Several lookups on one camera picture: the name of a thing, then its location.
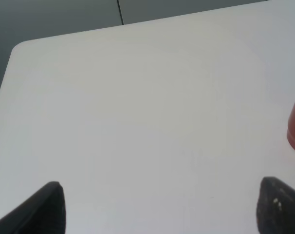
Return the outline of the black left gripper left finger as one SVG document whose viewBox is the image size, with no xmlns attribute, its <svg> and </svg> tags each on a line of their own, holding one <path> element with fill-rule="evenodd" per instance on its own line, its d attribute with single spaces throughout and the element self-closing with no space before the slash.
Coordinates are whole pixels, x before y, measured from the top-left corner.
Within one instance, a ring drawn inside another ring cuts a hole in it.
<svg viewBox="0 0 295 234">
<path fill-rule="evenodd" d="M 48 182 L 0 219 L 0 234 L 64 234 L 66 205 L 63 187 Z"/>
</svg>

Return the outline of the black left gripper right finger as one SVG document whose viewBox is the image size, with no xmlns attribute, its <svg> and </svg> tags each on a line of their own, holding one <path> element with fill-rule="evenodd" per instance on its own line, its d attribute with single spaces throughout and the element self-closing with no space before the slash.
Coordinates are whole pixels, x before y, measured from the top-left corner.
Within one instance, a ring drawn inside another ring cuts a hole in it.
<svg viewBox="0 0 295 234">
<path fill-rule="evenodd" d="M 264 177 L 256 218 L 261 234 L 295 234 L 295 189 L 276 177 Z"/>
</svg>

